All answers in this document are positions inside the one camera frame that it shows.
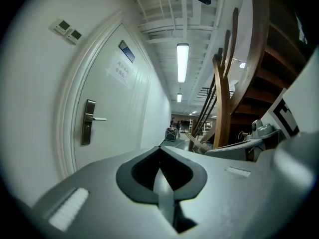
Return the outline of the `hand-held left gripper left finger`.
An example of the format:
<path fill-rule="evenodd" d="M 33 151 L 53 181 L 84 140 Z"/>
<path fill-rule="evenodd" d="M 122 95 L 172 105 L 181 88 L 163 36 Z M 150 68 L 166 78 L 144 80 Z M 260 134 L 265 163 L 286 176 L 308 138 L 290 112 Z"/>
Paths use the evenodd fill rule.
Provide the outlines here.
<path fill-rule="evenodd" d="M 136 203 L 116 183 L 140 149 L 92 162 L 47 191 L 34 205 L 46 234 L 59 239 L 171 239 L 176 230 L 156 205 Z"/>

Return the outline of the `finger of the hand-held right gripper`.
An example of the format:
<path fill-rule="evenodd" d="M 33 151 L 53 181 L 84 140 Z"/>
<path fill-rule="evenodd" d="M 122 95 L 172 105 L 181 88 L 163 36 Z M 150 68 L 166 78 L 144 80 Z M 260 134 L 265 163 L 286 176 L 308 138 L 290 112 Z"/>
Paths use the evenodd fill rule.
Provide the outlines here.
<path fill-rule="evenodd" d="M 251 139 L 205 152 L 206 156 L 256 162 L 260 153 L 265 150 L 261 139 Z"/>

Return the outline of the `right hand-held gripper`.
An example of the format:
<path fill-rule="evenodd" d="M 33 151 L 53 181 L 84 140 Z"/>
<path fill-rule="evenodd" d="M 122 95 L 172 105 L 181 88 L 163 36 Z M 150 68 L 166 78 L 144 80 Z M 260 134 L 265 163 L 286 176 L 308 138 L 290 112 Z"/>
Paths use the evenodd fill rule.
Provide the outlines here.
<path fill-rule="evenodd" d="M 319 48 L 288 89 L 252 124 L 248 141 L 268 139 L 281 133 L 286 139 L 302 136 L 310 143 L 319 142 Z"/>

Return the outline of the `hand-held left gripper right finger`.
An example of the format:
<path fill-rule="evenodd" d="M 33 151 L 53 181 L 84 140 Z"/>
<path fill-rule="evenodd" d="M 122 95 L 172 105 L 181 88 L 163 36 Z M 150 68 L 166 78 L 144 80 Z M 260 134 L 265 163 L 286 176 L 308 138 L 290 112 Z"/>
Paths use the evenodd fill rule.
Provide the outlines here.
<path fill-rule="evenodd" d="M 161 239 L 235 238 L 270 188 L 272 152 L 257 162 L 159 149 Z"/>

